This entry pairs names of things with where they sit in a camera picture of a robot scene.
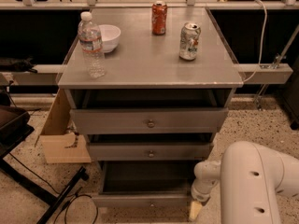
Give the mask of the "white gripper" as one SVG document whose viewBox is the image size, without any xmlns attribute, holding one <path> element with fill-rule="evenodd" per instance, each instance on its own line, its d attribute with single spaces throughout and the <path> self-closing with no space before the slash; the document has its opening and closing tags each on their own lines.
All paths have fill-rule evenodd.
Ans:
<svg viewBox="0 0 299 224">
<path fill-rule="evenodd" d="M 189 221 L 195 221 L 203 205 L 210 198 L 210 192 L 219 183 L 221 178 L 220 161 L 201 161 L 193 169 L 195 179 L 191 187 L 192 197 L 196 201 L 191 202 Z"/>
</svg>

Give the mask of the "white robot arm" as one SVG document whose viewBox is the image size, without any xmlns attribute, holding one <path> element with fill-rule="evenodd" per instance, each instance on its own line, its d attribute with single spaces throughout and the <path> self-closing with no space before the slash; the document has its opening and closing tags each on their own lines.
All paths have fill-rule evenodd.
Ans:
<svg viewBox="0 0 299 224">
<path fill-rule="evenodd" d="M 228 146 L 219 161 L 193 169 L 190 219 L 221 186 L 221 224 L 281 224 L 277 196 L 299 196 L 299 160 L 247 141 Z"/>
</svg>

